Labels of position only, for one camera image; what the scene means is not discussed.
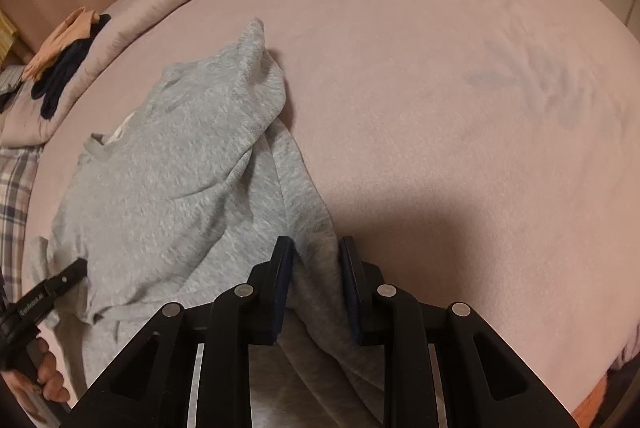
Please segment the left hand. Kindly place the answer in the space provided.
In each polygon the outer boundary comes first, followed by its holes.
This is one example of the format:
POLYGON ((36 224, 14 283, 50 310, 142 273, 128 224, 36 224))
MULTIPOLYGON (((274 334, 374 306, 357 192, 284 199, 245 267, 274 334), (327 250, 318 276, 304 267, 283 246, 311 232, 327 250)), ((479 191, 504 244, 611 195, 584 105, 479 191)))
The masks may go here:
POLYGON ((38 337, 37 346, 41 361, 35 379, 30 379, 17 370, 2 370, 1 376, 23 410, 33 420, 45 422, 29 393, 42 396, 47 401, 67 403, 70 400, 70 391, 65 387, 64 377, 56 366, 56 357, 47 341, 38 337))

